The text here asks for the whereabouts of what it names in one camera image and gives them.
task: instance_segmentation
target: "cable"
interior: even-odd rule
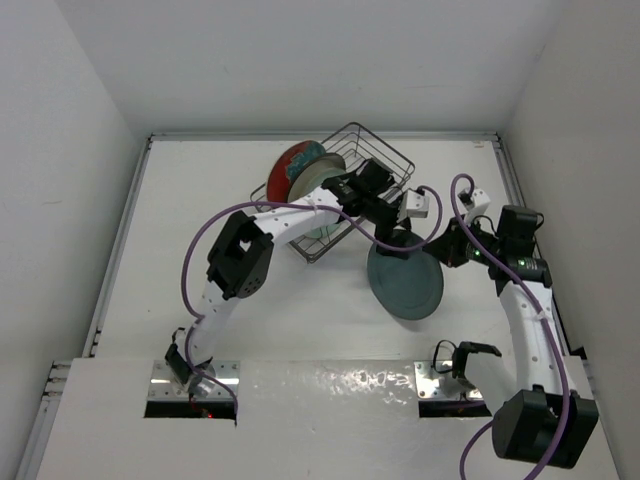
[[[221,218],[223,218],[223,217],[225,217],[225,216],[229,215],[230,213],[233,213],[233,212],[235,212],[237,210],[241,210],[243,208],[248,208],[248,207],[271,207],[271,208],[281,208],[282,207],[282,208],[294,208],[294,209],[297,209],[297,210],[327,210],[327,211],[334,212],[334,213],[337,213],[338,215],[340,215],[342,218],[344,218],[349,223],[351,223],[351,225],[353,225],[365,237],[367,237],[373,243],[375,243],[376,245],[378,245],[378,246],[380,246],[382,248],[385,248],[387,250],[391,250],[393,252],[412,252],[414,250],[421,249],[422,247],[424,247],[427,243],[429,243],[431,241],[431,239],[435,236],[435,234],[438,232],[438,229],[440,228],[440,224],[442,223],[442,215],[443,215],[442,199],[440,198],[440,195],[438,195],[438,192],[436,192],[433,188],[431,188],[431,187],[429,187],[427,185],[422,185],[422,186],[420,186],[418,188],[429,191],[435,197],[436,203],[438,204],[438,219],[436,220],[436,225],[434,226],[433,231],[429,234],[429,236],[427,238],[425,238],[422,242],[420,242],[420,243],[418,243],[416,245],[413,245],[411,247],[394,247],[393,245],[387,245],[386,243],[383,243],[383,242],[377,240],[373,235],[371,235],[369,232],[367,232],[361,225],[359,225],[349,215],[347,215],[346,213],[344,213],[342,210],[340,210],[338,208],[334,208],[334,207],[331,207],[331,206],[328,206],[328,205],[310,206],[310,205],[294,205],[294,204],[280,203],[280,202],[244,202],[244,203],[239,203],[239,204],[233,205],[233,206],[231,206],[229,208],[225,208],[221,212],[219,212],[216,215],[214,215],[213,217],[211,217],[196,232],[195,236],[193,237],[193,240],[191,240],[191,243],[189,244],[189,248],[187,248],[187,253],[185,254],[184,261],[182,262],[182,273],[180,275],[180,293],[182,295],[182,302],[184,303],[185,308],[191,314],[191,316],[196,318],[196,321],[193,322],[193,324],[191,325],[191,328],[189,328],[189,331],[187,332],[187,336],[186,336],[186,338],[184,340],[185,361],[187,362],[187,365],[189,366],[191,371],[193,371],[194,373],[202,376],[203,378],[206,378],[207,380],[215,383],[219,387],[221,387],[224,390],[226,390],[227,393],[229,393],[229,395],[231,396],[231,399],[233,400],[233,411],[234,411],[234,414],[236,415],[236,417],[237,417],[237,414],[238,414],[238,397],[233,392],[233,390],[231,390],[227,385],[225,385],[224,383],[220,382],[215,377],[207,374],[204,370],[197,368],[193,364],[193,361],[191,360],[191,337],[193,335],[195,327],[202,321],[202,319],[204,318],[204,315],[201,315],[200,313],[198,313],[195,310],[195,308],[193,308],[193,306],[191,305],[191,302],[189,301],[189,295],[187,293],[187,277],[188,277],[188,273],[189,273],[189,264],[191,263],[191,257],[193,256],[193,252],[195,251],[196,245],[198,244],[198,242],[200,241],[202,236],[205,234],[205,232],[211,227],[211,225],[216,223]]]
[[[542,305],[540,305],[540,302],[538,301],[536,296],[533,294],[531,289],[529,289],[529,287],[522,281],[520,277],[518,277],[518,275],[515,274],[515,272],[513,272],[509,267],[507,267],[504,263],[502,263],[496,257],[494,257],[491,254],[491,252],[489,252],[486,248],[484,248],[482,244],[478,241],[478,239],[473,235],[469,227],[464,223],[464,219],[460,214],[460,210],[458,209],[458,204],[456,202],[456,199],[457,199],[456,185],[462,179],[465,179],[469,181],[469,183],[471,183],[471,190],[469,191],[470,194],[473,192],[473,189],[475,188],[475,183],[473,181],[473,178],[471,178],[471,176],[469,176],[466,173],[461,173],[459,175],[456,175],[453,181],[451,182],[451,189],[449,192],[451,197],[451,205],[453,207],[453,213],[455,214],[456,220],[458,221],[460,228],[464,231],[469,241],[478,250],[480,250],[480,252],[486,258],[488,258],[496,267],[498,267],[502,272],[504,272],[513,281],[513,283],[515,283],[520,288],[522,288],[525,294],[529,297],[529,300],[531,300],[531,303],[533,304],[533,307],[536,310],[536,313],[538,314],[542,313],[543,312]],[[562,412],[560,413],[560,418],[558,419],[558,427],[556,428],[556,431],[553,434],[551,443],[549,443],[549,446],[547,447],[547,450],[544,452],[544,454],[540,458],[540,461],[536,464],[533,470],[529,472],[529,475],[527,475],[524,480],[533,480],[538,475],[540,475],[540,472],[542,472],[544,467],[546,467],[549,464],[549,461],[553,457],[553,454],[556,452],[556,449],[558,448],[558,445],[562,440],[562,436],[564,434],[565,428],[567,426],[567,421],[569,419],[569,402],[570,402],[569,381],[567,379],[567,372],[565,371],[565,368],[564,368],[564,362],[562,361],[562,354],[560,353],[560,350],[558,349],[558,345],[556,344],[555,339],[553,338],[553,332],[551,331],[551,327],[549,326],[549,321],[546,318],[542,318],[541,324],[542,324],[542,329],[544,330],[545,336],[547,337],[547,342],[549,343],[549,346],[551,347],[551,351],[553,352],[553,357],[556,361],[556,364],[558,365],[558,373],[560,374],[560,383],[562,385]],[[467,456],[469,454],[469,451],[471,450],[471,447],[476,443],[478,438],[480,438],[480,436],[491,427],[492,424],[493,422],[489,422],[488,424],[483,426],[471,438],[471,440],[465,447],[462,453],[462,456],[460,457],[460,478],[462,480],[466,480],[467,478],[464,471],[464,465],[465,465]]]
[[[489,220],[489,223],[491,224],[491,231],[493,232],[494,235],[497,235],[496,227],[493,226],[493,219],[491,217],[487,217],[486,215],[476,215],[476,218],[484,218],[485,220]]]
[[[438,352],[440,351],[440,345],[442,345],[444,342],[447,342],[447,343],[453,345],[453,353],[455,353],[455,351],[458,349],[458,346],[455,343],[453,343],[451,340],[440,340],[438,342],[438,344],[436,345],[436,349],[433,352],[433,360],[431,361],[431,368],[433,368],[436,373],[440,373],[440,374],[453,372],[453,368],[447,368],[447,369],[442,370],[442,371],[440,371],[440,370],[438,370],[436,368],[436,362],[438,361]]]

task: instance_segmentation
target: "wire dish rack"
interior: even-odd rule
[[[391,200],[402,191],[415,171],[415,165],[411,160],[393,148],[387,142],[378,137],[368,128],[356,122],[351,122],[335,133],[329,135],[320,143],[327,152],[340,154],[345,161],[347,172],[358,170],[368,161],[376,161],[392,173],[395,183],[381,195],[385,200]],[[266,183],[263,183],[253,192],[252,202],[266,199]],[[259,212],[267,212],[269,207],[258,207]],[[307,261],[313,263],[333,248],[340,240],[354,229],[349,222],[341,222],[334,232],[322,238],[298,237],[290,245]]]

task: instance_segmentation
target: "plate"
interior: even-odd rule
[[[402,232],[409,237],[406,245],[422,241],[415,233]],[[440,305],[444,292],[442,266],[434,257],[416,250],[409,258],[380,255],[372,245],[367,258],[367,275],[373,294],[392,315],[405,320],[421,320]]]
[[[320,155],[326,153],[322,144],[314,140],[305,140],[295,144],[280,155],[273,165],[267,180],[267,200],[270,202],[286,202],[287,195],[295,179],[304,167]]]
[[[337,153],[325,153],[324,155],[320,155],[315,158],[311,162],[309,162],[304,170],[298,175],[298,177],[291,184],[291,188],[289,189],[289,193],[287,194],[287,201],[289,203],[296,201],[299,198],[302,198],[307,193],[309,193],[313,188],[309,189],[309,185],[313,181],[315,177],[321,175],[322,172],[339,169],[342,172],[338,175],[342,175],[345,173],[347,167],[345,165],[344,158]]]

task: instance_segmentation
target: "white table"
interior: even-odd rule
[[[189,241],[207,218],[246,201],[296,141],[152,143],[96,314],[96,358],[73,363],[39,479],[457,478],[464,444],[487,419],[419,419],[411,361],[429,358],[447,338],[496,345],[512,367],[495,287],[479,265],[445,270],[431,317],[394,319],[368,287],[369,242],[357,233],[313,265],[288,247],[278,251],[265,286],[234,312],[215,356],[242,362],[237,429],[222,420],[142,418],[152,361],[191,321],[179,292]],[[449,182],[463,171],[492,197],[488,214],[497,220],[507,194],[489,137],[391,142],[416,164],[410,184],[443,194],[444,225],[452,216]],[[415,221],[415,231],[426,235],[434,222],[435,215]],[[194,299],[221,226],[196,249]],[[579,360],[569,364],[588,396]],[[393,374],[406,382],[391,382]],[[385,380],[372,384],[378,378]],[[470,478],[521,478],[531,468],[498,460],[488,435],[476,448]],[[616,478],[601,427],[574,470],[547,469],[539,478]]]

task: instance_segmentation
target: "purple cable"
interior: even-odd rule
[[[522,290],[524,290],[524,292],[527,294],[527,296],[531,300],[531,303],[533,304],[533,307],[535,308],[536,313],[538,314],[541,313],[543,311],[542,305],[540,305],[540,302],[538,301],[536,296],[533,294],[533,292],[529,289],[529,287],[525,285],[522,279],[520,279],[520,277],[518,277],[518,275],[516,275],[515,272],[513,272],[509,267],[507,267],[504,263],[502,263],[496,257],[494,257],[486,248],[484,248],[482,244],[478,241],[478,239],[473,235],[469,227],[464,223],[464,219],[462,218],[462,215],[460,214],[460,210],[458,209],[458,205],[456,203],[456,185],[461,179],[465,179],[471,183],[471,189],[469,191],[469,194],[472,194],[475,188],[473,178],[471,178],[471,176],[467,175],[466,173],[461,173],[459,175],[456,175],[453,181],[451,182],[451,190],[450,190],[451,205],[453,207],[453,212],[456,216],[456,220],[458,221],[458,224],[460,225],[460,228],[462,228],[467,238],[473,244],[474,247],[476,247],[496,267],[498,267],[506,275],[508,275],[509,278],[513,280],[513,283],[515,283],[520,288],[522,288]],[[546,318],[542,318],[541,323],[542,323],[542,329],[544,330],[545,336],[547,337],[547,341],[549,342],[549,346],[551,347],[551,351],[553,352],[553,357],[556,361],[556,364],[558,365],[558,373],[560,374],[560,383],[562,384],[562,413],[560,414],[560,419],[558,420],[558,428],[556,428],[556,431],[553,434],[551,443],[549,444],[549,446],[547,447],[547,450],[542,455],[542,458],[540,458],[540,461],[533,468],[533,470],[529,472],[529,475],[527,475],[524,478],[524,480],[533,480],[538,475],[540,475],[540,472],[542,472],[544,467],[546,467],[549,464],[549,461],[553,457],[553,454],[556,452],[556,449],[558,448],[558,445],[562,440],[562,435],[564,435],[564,431],[567,426],[567,420],[569,418],[569,401],[570,401],[569,381],[567,379],[567,373],[564,369],[564,362],[562,361],[562,355],[560,354],[558,345],[556,345],[556,342],[553,338],[553,332],[551,331],[549,322],[547,321]],[[462,456],[460,457],[460,478],[462,480],[467,479],[464,472],[464,464],[467,459],[467,456],[469,455],[469,451],[471,450],[471,447],[476,443],[478,438],[480,438],[480,436],[491,427],[492,423],[493,422],[489,422],[485,426],[483,426],[473,436],[473,438],[471,438],[471,440],[465,447],[464,451],[462,452]]]
[[[205,224],[202,225],[202,227],[200,227],[200,230],[198,230],[198,232],[193,237],[193,240],[191,240],[191,243],[189,244],[189,248],[187,249],[187,253],[185,254],[185,257],[184,257],[184,261],[182,262],[182,274],[180,276],[180,292],[182,294],[182,302],[184,303],[184,306],[186,307],[187,311],[193,317],[196,318],[196,321],[193,323],[193,325],[191,325],[191,328],[189,328],[189,331],[187,332],[187,337],[185,338],[185,341],[184,341],[184,351],[185,351],[185,357],[186,357],[185,361],[187,362],[187,365],[193,372],[197,372],[203,378],[210,380],[211,382],[225,389],[229,393],[229,395],[233,400],[233,411],[236,414],[236,416],[238,413],[238,397],[233,392],[233,390],[231,390],[227,385],[220,382],[215,377],[208,375],[204,370],[199,370],[191,360],[191,348],[190,348],[191,337],[195,330],[195,326],[198,325],[200,321],[202,321],[202,319],[204,318],[204,315],[201,315],[198,312],[196,312],[196,310],[191,305],[191,302],[189,301],[189,295],[187,293],[187,276],[189,273],[189,263],[191,263],[191,257],[193,256],[193,252],[195,251],[196,245],[198,244],[202,236],[205,234],[205,232],[211,227],[211,225],[216,223],[221,218],[237,210],[241,210],[243,208],[248,208],[248,207],[271,207],[271,208],[282,207],[282,208],[294,208],[298,210],[327,210],[340,215],[342,218],[344,218],[349,223],[351,223],[351,225],[353,225],[360,233],[362,233],[365,237],[367,237],[369,240],[371,240],[373,243],[375,243],[378,246],[381,246],[387,250],[391,250],[394,252],[412,252],[414,250],[421,249],[431,241],[431,239],[434,237],[434,235],[438,232],[438,229],[440,228],[440,224],[442,223],[442,215],[443,215],[442,199],[440,198],[440,195],[438,195],[438,192],[436,192],[433,188],[426,185],[422,185],[418,187],[418,189],[427,190],[435,197],[436,203],[438,204],[438,219],[436,220],[436,225],[433,228],[433,231],[429,234],[429,236],[426,239],[424,239],[422,242],[416,245],[413,245],[411,247],[394,247],[392,245],[387,245],[386,243],[383,243],[377,240],[373,235],[367,232],[361,225],[359,225],[349,215],[347,215],[346,213],[344,213],[342,210],[338,208],[330,207],[328,205],[316,205],[314,207],[311,205],[293,205],[289,203],[280,203],[280,202],[244,202],[244,203],[239,203],[237,205],[233,205],[229,208],[225,208],[224,210],[222,210],[221,212],[217,213],[216,215],[211,217],[209,220],[207,220]]]

